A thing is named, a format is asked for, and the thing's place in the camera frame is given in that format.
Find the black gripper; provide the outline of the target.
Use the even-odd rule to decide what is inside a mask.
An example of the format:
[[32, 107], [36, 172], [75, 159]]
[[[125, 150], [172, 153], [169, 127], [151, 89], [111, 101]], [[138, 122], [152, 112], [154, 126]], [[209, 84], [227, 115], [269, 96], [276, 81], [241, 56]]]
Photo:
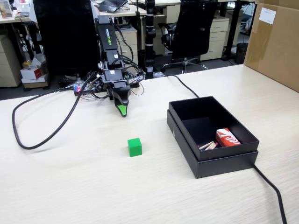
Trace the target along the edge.
[[131, 88], [127, 85], [127, 81], [124, 79], [121, 69], [105, 70], [102, 83], [104, 90], [112, 88], [114, 105], [119, 110], [121, 116], [126, 117]]

